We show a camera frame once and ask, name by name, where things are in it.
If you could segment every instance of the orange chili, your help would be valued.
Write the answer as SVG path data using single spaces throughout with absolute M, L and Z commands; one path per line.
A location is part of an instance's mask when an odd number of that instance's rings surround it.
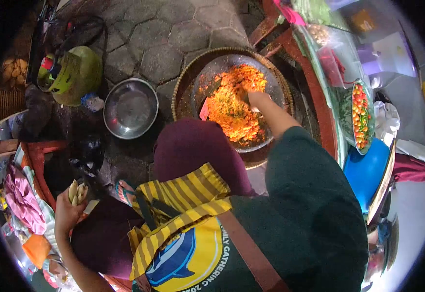
M 255 67 L 242 64 L 217 75 L 215 80 L 220 78 L 220 87 L 208 97 L 209 120 L 221 125 L 232 142 L 253 140 L 260 130 L 258 114 L 251 112 L 250 107 L 240 100 L 238 93 L 241 88 L 264 92 L 264 74 Z

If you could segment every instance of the green gas cylinder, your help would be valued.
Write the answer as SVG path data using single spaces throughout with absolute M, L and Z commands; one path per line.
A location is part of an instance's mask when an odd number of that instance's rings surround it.
M 41 63 L 37 85 L 52 93 L 63 105 L 77 107 L 81 97 L 98 90 L 102 80 L 102 59 L 86 46 L 75 47 L 57 57 L 48 54 Z

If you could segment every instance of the woven bamboo tray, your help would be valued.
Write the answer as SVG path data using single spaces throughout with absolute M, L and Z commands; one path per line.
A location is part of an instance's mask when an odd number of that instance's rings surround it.
M 233 47 L 224 47 L 209 50 L 202 55 L 199 55 L 194 59 L 181 73 L 178 78 L 177 84 L 175 85 L 174 94 L 172 97 L 172 115 L 174 120 L 180 120 L 182 118 L 194 118 L 191 108 L 191 93 L 193 90 L 193 84 L 196 77 L 201 72 L 201 70 L 215 58 L 222 55 L 229 54 L 241 54 L 246 55 L 262 63 L 271 72 L 276 76 L 285 98 L 285 109 L 286 111 L 293 115 L 294 113 L 294 104 L 291 96 L 291 91 L 287 84 L 286 79 L 282 73 L 271 63 L 268 59 L 262 55 L 253 52 L 251 50 L 242 49 L 242 48 L 233 48 Z M 245 163 L 245 168 L 247 170 L 259 167 L 263 165 L 268 160 L 268 152 L 273 146 L 274 141 L 271 141 L 268 145 L 264 146 L 261 149 L 258 149 L 249 153 L 239 153 L 243 162 Z

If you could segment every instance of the person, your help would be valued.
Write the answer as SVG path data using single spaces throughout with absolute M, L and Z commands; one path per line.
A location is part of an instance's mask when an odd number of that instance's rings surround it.
M 221 127 L 192 119 L 160 133 L 157 181 L 117 184 L 126 204 L 109 197 L 76 224 L 85 204 L 58 196 L 55 238 L 82 291 L 111 291 L 99 272 L 135 279 L 134 291 L 360 290 L 367 233 L 344 173 L 267 94 L 247 99 L 276 140 L 269 196 L 253 192 Z

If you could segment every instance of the printed shirt logo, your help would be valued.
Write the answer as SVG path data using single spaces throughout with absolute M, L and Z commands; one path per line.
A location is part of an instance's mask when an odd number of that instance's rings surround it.
M 146 270 L 146 277 L 159 292 L 199 291 L 225 268 L 229 245 L 229 235 L 212 217 L 181 233 L 159 251 Z

